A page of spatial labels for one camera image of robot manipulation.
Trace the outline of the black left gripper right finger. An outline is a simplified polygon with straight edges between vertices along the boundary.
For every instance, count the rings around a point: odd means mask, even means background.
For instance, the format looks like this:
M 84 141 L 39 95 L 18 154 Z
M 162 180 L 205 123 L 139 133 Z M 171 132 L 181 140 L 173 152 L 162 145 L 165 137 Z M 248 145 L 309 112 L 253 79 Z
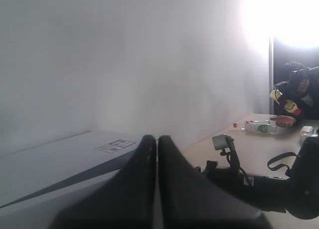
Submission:
M 196 171 L 170 136 L 158 140 L 159 192 L 165 229 L 270 229 L 263 212 Z

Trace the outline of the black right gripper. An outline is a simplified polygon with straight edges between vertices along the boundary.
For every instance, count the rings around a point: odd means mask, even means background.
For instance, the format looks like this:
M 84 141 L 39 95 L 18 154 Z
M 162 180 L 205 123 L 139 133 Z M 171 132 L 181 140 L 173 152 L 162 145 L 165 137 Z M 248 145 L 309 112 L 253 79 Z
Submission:
M 238 162 L 229 161 L 229 167 L 219 167 L 217 161 L 206 161 L 206 166 L 202 170 L 200 166 L 196 167 L 196 171 L 204 175 L 208 180 L 221 185 L 252 187 L 252 183 L 247 173 L 241 168 Z

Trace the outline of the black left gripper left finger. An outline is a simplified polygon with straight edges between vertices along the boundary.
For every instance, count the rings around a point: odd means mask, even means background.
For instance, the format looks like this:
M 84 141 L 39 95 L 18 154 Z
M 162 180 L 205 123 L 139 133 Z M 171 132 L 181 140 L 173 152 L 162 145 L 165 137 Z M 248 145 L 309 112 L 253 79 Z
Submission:
M 156 140 L 145 135 L 120 171 L 101 188 L 63 209 L 52 229 L 151 229 L 156 185 Z

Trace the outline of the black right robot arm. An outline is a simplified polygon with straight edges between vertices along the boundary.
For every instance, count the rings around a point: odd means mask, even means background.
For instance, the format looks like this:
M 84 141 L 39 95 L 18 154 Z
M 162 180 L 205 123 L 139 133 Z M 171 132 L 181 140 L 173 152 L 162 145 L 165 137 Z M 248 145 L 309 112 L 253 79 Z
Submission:
M 264 211 L 289 212 L 302 220 L 319 216 L 318 134 L 306 137 L 298 153 L 282 153 L 267 162 L 271 171 L 286 168 L 287 179 L 246 173 L 229 135 L 215 136 L 212 142 L 229 166 L 219 167 L 217 161 L 208 160 L 202 175 L 210 182 Z

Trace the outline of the person's open hand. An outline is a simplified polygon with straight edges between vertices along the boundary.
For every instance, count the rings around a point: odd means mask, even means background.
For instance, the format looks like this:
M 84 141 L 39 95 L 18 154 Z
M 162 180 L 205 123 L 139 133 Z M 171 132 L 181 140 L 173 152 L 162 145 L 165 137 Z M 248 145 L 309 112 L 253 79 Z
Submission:
M 291 116 L 281 115 L 281 116 L 271 117 L 270 121 L 275 122 L 275 124 L 278 127 L 289 128 L 295 124 L 296 119 Z

